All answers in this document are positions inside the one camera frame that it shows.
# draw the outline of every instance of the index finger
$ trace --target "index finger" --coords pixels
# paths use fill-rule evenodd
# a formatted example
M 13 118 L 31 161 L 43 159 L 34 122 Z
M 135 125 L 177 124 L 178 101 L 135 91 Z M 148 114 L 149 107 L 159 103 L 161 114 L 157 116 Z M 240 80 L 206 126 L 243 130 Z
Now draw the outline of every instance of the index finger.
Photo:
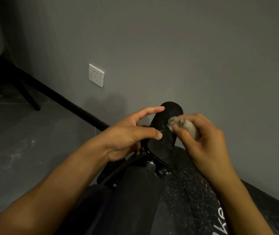
M 214 124 L 202 114 L 180 115 L 178 118 L 191 121 L 200 131 L 201 135 L 208 134 L 212 129 L 215 128 Z
M 137 111 L 133 114 L 130 114 L 129 117 L 131 117 L 132 119 L 135 120 L 136 123 L 138 123 L 145 116 L 155 114 L 155 113 L 159 113 L 159 112 L 162 112 L 164 110 L 165 110 L 164 106 L 148 107 L 148 108 L 142 109 L 140 111 Z

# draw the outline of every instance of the outlet plate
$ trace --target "outlet plate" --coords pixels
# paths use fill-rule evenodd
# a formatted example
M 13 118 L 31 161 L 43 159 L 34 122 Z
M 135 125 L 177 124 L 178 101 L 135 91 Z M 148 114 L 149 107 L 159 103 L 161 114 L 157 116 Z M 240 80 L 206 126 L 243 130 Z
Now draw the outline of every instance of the outlet plate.
M 103 79 L 105 78 L 104 71 L 90 64 L 88 77 L 93 83 L 97 84 L 100 87 L 103 87 Z

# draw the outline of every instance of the person's right arm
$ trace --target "person's right arm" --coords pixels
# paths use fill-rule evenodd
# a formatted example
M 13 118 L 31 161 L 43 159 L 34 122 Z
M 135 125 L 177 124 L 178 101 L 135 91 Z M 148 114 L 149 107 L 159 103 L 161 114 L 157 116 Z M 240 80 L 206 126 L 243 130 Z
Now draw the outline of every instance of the person's right arm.
M 237 176 L 228 155 L 222 130 L 201 114 L 181 115 L 201 133 L 195 141 L 187 130 L 172 126 L 195 166 L 215 189 L 236 235 L 274 235 Z

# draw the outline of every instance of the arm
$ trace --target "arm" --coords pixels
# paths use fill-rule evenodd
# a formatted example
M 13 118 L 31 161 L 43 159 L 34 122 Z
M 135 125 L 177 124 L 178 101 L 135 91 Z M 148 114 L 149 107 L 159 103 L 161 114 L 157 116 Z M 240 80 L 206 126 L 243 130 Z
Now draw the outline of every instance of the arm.
M 274 235 L 237 176 L 228 155 L 222 130 L 203 115 L 182 115 L 200 131 L 195 141 L 187 130 L 172 126 L 198 170 L 215 189 L 236 235 Z
M 158 130 L 139 127 L 137 123 L 163 110 L 164 107 L 143 109 L 83 144 L 44 181 L 0 214 L 0 234 L 53 234 L 108 161 L 120 160 L 137 150 L 144 138 L 162 137 Z

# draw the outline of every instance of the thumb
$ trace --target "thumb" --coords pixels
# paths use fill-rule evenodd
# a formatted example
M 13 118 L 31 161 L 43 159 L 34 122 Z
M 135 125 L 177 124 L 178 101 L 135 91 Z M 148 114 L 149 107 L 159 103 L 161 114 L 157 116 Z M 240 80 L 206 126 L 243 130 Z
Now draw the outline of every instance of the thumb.
M 192 138 L 189 132 L 179 127 L 177 124 L 172 125 L 172 130 L 180 138 L 190 156 L 192 158 L 198 157 L 200 154 L 198 142 Z
M 162 133 L 152 127 L 135 126 L 130 129 L 130 136 L 134 141 L 138 142 L 145 138 L 155 138 L 157 140 L 162 138 Z

